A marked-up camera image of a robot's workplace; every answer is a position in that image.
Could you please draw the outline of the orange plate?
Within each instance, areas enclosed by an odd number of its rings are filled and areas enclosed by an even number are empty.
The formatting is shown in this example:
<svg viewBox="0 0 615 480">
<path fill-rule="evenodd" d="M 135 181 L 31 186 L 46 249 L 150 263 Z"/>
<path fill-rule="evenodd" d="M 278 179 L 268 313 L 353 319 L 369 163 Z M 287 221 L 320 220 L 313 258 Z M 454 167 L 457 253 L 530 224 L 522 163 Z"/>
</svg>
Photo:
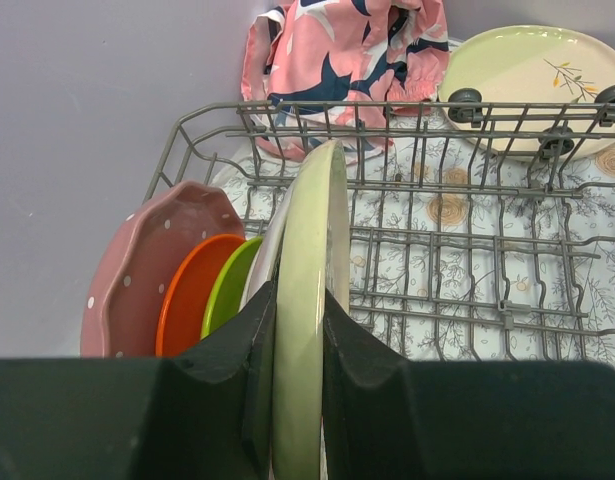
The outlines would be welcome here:
<svg viewBox="0 0 615 480">
<path fill-rule="evenodd" d="M 204 312 L 213 286 L 231 254 L 244 242 L 242 235 L 215 235 L 185 257 L 166 291 L 159 315 L 157 356 L 176 356 L 201 339 Z"/>
</svg>

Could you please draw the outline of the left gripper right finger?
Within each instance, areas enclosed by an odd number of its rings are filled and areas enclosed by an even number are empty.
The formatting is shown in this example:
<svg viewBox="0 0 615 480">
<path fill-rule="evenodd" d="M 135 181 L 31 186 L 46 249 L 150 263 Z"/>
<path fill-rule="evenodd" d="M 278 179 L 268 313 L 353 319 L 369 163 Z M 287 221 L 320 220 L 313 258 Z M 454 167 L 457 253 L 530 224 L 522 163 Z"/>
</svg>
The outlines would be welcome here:
<svg viewBox="0 0 615 480">
<path fill-rule="evenodd" d="M 332 295 L 323 419 L 332 479 L 615 479 L 615 369 L 412 361 Z"/>
</svg>

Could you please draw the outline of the lime green plate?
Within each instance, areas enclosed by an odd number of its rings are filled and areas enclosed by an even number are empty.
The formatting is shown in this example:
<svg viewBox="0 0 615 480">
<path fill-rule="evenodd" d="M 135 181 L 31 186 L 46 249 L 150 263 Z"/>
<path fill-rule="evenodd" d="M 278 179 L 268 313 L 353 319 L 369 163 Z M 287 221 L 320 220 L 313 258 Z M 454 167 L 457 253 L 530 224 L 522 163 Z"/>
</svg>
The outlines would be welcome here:
<svg viewBox="0 0 615 480">
<path fill-rule="evenodd" d="M 211 335 L 239 312 L 250 268 L 262 241 L 260 236 L 246 240 L 223 265 L 205 308 L 201 339 Z"/>
</svg>

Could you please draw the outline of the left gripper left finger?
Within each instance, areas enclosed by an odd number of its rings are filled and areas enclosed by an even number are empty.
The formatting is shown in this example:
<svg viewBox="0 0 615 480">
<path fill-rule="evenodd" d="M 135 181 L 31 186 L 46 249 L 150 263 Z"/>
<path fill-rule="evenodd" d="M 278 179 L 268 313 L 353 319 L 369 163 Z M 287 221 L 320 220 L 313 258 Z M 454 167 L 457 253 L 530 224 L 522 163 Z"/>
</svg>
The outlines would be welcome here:
<svg viewBox="0 0 615 480">
<path fill-rule="evenodd" d="M 265 479 L 276 284 L 171 358 L 0 360 L 0 479 Z"/>
</svg>

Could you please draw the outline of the pink navy floral cloth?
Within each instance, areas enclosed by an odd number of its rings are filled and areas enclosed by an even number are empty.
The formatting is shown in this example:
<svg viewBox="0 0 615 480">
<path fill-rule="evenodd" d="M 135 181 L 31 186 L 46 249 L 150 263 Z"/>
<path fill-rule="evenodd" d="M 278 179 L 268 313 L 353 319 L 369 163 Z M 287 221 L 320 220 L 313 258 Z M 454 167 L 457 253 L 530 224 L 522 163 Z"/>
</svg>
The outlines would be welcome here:
<svg viewBox="0 0 615 480">
<path fill-rule="evenodd" d="M 264 125 L 384 128 L 433 100 L 449 63 L 440 1 L 283 1 L 250 27 L 241 94 L 281 111 Z"/>
</svg>

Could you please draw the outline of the pink and green branch plate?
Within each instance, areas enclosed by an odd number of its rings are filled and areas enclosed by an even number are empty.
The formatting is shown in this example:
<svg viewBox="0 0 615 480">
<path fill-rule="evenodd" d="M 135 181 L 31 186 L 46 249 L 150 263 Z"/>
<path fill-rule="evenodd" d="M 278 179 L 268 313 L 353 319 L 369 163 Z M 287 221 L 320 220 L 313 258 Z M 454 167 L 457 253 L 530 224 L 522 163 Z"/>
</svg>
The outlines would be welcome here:
<svg viewBox="0 0 615 480">
<path fill-rule="evenodd" d="M 349 305 L 350 230 L 342 143 L 312 150 L 292 183 L 278 275 L 272 470 L 321 476 L 325 297 Z"/>
</svg>

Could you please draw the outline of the cream green plate at back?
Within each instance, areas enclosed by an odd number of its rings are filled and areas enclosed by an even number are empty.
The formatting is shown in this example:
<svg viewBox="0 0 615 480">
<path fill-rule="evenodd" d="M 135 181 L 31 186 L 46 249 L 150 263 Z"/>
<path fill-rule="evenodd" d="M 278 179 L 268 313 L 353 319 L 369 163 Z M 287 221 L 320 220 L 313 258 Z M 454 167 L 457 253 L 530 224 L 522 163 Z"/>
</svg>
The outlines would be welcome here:
<svg viewBox="0 0 615 480">
<path fill-rule="evenodd" d="M 572 30 L 507 26 L 450 55 L 438 100 L 455 137 L 522 162 L 615 145 L 615 50 Z"/>
</svg>

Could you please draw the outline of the red and teal floral plate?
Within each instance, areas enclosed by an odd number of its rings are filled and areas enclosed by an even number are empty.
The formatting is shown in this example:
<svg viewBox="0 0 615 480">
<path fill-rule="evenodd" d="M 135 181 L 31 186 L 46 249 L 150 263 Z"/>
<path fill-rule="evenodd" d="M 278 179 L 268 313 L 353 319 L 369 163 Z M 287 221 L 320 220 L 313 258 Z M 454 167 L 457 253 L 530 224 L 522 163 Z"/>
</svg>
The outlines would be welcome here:
<svg viewBox="0 0 615 480">
<path fill-rule="evenodd" d="M 293 187 L 290 186 L 276 213 L 273 215 L 263 236 L 261 246 L 254 256 L 241 296 L 240 309 L 243 309 L 260 287 L 273 276 L 292 193 Z"/>
</svg>

